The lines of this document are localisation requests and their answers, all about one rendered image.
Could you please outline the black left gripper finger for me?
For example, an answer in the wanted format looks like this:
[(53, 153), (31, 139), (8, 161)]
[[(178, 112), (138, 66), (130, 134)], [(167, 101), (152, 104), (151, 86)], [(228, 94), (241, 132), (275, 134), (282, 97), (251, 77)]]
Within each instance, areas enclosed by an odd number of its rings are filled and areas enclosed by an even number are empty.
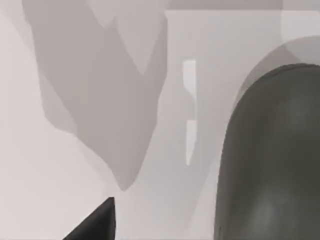
[(62, 240), (115, 240), (115, 198), (108, 197)]

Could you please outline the dark grey rounded object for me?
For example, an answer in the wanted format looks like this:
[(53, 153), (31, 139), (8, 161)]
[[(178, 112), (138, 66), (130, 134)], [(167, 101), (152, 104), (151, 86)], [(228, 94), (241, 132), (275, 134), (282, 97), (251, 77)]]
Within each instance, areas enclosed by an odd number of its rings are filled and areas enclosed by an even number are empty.
[(320, 66), (255, 81), (227, 125), (213, 240), (320, 240)]

